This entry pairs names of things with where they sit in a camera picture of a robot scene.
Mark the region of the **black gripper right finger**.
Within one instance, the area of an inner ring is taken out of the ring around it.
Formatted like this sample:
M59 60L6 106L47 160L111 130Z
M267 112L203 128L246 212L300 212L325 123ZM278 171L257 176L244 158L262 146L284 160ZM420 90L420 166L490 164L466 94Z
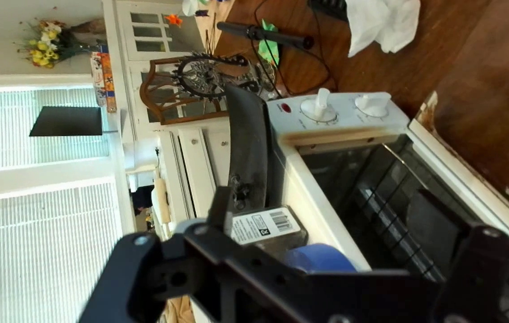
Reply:
M509 236L459 218L429 191L414 194L407 228L443 275L436 323L509 323Z

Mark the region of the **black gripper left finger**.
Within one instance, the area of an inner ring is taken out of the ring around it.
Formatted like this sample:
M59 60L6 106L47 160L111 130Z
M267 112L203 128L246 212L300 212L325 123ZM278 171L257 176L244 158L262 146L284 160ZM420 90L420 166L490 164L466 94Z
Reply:
M219 228L194 225L162 243L154 234L122 237L79 323L156 323L167 302L189 297L215 323L249 323L249 297L239 277L223 268L233 246Z

